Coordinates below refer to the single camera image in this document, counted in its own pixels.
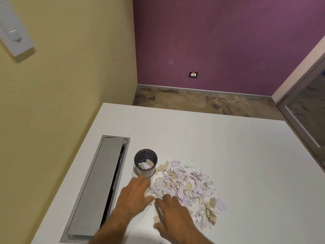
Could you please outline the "person's right hand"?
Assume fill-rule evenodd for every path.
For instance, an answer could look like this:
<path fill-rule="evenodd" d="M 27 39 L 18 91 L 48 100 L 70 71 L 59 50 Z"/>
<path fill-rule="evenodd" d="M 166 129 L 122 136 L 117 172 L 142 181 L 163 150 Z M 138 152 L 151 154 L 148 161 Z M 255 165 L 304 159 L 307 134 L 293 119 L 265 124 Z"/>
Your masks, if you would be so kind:
<path fill-rule="evenodd" d="M 188 209 L 182 206 L 176 197 L 166 194 L 162 199 L 156 198 L 155 205 L 161 210 L 160 221 L 168 231 L 168 234 L 160 234 L 160 236 L 170 243 L 176 244 L 174 241 L 179 235 L 197 229 Z"/>

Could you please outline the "person's left hand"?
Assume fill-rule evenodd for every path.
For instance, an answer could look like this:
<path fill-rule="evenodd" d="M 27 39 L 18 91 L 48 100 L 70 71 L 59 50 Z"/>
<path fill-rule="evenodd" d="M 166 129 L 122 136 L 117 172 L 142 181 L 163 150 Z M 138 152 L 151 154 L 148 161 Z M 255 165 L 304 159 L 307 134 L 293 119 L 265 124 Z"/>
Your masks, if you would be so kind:
<path fill-rule="evenodd" d="M 132 214 L 132 217 L 141 213 L 148 206 L 142 205 L 141 202 L 150 185 L 151 180 L 148 177 L 133 177 L 128 185 L 121 190 L 113 211 L 126 211 Z"/>

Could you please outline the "person's right forearm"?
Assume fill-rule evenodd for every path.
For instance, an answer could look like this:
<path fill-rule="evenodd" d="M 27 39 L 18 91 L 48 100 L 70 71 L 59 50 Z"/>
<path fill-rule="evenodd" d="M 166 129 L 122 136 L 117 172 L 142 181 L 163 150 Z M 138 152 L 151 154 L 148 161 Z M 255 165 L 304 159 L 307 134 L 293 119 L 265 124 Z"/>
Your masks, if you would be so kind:
<path fill-rule="evenodd" d="M 176 244 L 214 244 L 197 229 L 192 232 L 186 232 L 184 235 L 179 235 L 174 242 Z"/>

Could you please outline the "person's left forearm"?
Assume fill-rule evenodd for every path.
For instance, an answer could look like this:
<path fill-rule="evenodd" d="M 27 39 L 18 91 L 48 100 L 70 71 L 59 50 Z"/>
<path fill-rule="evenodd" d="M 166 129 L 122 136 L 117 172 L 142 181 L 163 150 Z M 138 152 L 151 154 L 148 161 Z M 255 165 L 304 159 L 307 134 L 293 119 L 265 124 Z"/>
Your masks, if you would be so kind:
<path fill-rule="evenodd" d="M 126 211 L 113 211 L 88 244 L 122 244 L 132 218 Z"/>

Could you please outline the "black mesh pen cup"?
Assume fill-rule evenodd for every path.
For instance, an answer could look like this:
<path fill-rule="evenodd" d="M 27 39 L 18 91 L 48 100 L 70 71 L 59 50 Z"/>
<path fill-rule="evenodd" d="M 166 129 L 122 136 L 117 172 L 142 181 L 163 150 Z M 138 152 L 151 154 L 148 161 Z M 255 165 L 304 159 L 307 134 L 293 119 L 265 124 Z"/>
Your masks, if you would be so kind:
<path fill-rule="evenodd" d="M 138 163 L 142 162 L 145 159 L 150 159 L 154 162 L 155 166 L 151 169 L 142 170 L 138 167 Z M 156 165 L 157 165 L 158 157 L 156 153 L 153 150 L 150 149 L 142 149 L 138 151 L 134 157 L 134 164 L 136 168 L 136 172 L 138 175 L 142 175 L 145 177 L 151 177 L 156 171 Z"/>

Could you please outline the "paper scraps inside cup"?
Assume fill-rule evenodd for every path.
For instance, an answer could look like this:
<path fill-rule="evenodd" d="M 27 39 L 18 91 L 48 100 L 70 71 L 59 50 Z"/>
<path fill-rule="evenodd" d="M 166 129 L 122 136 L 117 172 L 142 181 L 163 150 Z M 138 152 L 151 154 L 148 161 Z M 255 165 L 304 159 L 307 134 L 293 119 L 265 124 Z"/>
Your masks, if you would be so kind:
<path fill-rule="evenodd" d="M 142 162 L 138 163 L 138 167 L 142 170 L 151 169 L 155 166 L 154 162 L 150 159 L 145 159 Z"/>

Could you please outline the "pile of torn paper scraps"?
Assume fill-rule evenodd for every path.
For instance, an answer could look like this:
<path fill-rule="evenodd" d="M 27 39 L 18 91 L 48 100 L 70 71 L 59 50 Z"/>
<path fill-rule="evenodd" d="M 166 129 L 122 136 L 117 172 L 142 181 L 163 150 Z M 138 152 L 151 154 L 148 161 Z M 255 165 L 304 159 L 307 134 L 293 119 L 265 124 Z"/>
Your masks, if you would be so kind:
<path fill-rule="evenodd" d="M 198 229 L 212 229 L 218 215 L 227 210 L 226 204 L 217 197 L 214 182 L 194 166 L 178 160 L 166 161 L 156 166 L 153 182 L 144 196 L 160 198 L 166 194 L 175 196 L 186 207 Z"/>

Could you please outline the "grey skirting board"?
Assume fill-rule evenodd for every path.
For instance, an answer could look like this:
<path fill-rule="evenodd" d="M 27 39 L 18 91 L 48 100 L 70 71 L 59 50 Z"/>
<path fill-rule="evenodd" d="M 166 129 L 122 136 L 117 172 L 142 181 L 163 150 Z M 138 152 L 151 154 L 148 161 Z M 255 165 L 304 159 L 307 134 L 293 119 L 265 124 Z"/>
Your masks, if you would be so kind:
<path fill-rule="evenodd" d="M 275 104 L 275 100 L 271 96 L 265 95 L 255 95 L 255 94 L 244 94 L 244 93 L 233 93 L 233 92 L 223 92 L 223 91 L 212 91 L 212 90 L 201 90 L 201 89 L 190 89 L 190 88 L 181 88 L 181 87 L 166 87 L 166 86 L 155 86 L 155 85 L 146 85 L 146 84 L 138 84 L 136 88 L 137 91 L 148 91 L 148 92 L 155 92 L 157 89 L 159 90 L 166 90 L 167 93 L 205 93 L 205 94 L 228 94 L 228 95 L 239 95 L 243 97 L 249 98 L 260 98 L 262 100 L 270 101 L 271 103 Z"/>

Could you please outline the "glass door with white frame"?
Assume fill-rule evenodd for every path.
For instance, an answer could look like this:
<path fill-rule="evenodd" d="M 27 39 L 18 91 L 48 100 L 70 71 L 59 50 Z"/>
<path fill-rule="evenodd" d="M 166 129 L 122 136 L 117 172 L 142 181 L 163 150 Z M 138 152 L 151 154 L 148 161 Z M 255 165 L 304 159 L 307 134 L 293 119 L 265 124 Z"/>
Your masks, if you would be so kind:
<path fill-rule="evenodd" d="M 325 36 L 271 97 L 325 172 Z"/>

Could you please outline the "white wall switch panel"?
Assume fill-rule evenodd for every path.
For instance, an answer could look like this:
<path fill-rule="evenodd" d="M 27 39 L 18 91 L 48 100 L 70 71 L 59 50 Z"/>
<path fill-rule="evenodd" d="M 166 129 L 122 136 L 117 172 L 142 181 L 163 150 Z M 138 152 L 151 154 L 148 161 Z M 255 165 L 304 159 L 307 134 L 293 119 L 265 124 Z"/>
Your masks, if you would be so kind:
<path fill-rule="evenodd" d="M 34 42 L 9 0 L 0 0 L 0 40 L 13 57 L 34 47 Z"/>

